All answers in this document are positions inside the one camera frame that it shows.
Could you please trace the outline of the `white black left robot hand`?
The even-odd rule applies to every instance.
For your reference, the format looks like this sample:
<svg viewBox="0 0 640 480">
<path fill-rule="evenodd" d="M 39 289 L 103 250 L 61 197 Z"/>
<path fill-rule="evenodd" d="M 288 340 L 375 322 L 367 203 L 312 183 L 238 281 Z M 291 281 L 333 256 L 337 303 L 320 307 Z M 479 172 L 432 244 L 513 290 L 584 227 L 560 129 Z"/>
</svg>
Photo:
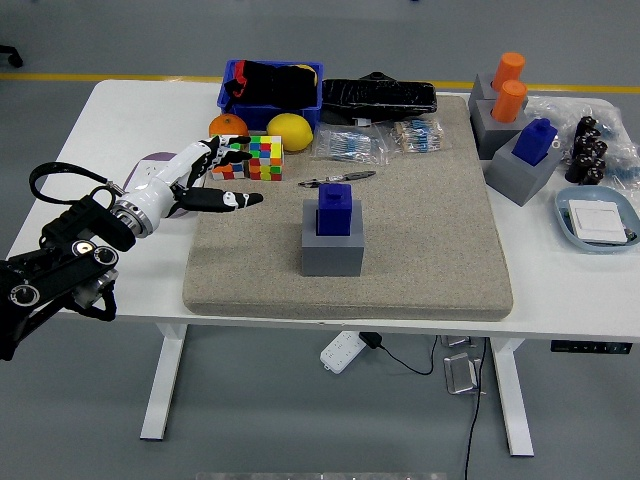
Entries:
<svg viewBox="0 0 640 480">
<path fill-rule="evenodd" d="M 196 212 L 227 213 L 256 205 L 264 200 L 259 193 L 240 193 L 197 187 L 196 180 L 215 166 L 240 164 L 251 158 L 233 144 L 247 144 L 248 136 L 216 135 L 199 140 L 170 160 L 154 174 L 147 185 L 124 194 L 115 202 L 112 213 L 139 237 L 153 233 L 160 220 L 178 209 Z"/>
</svg>

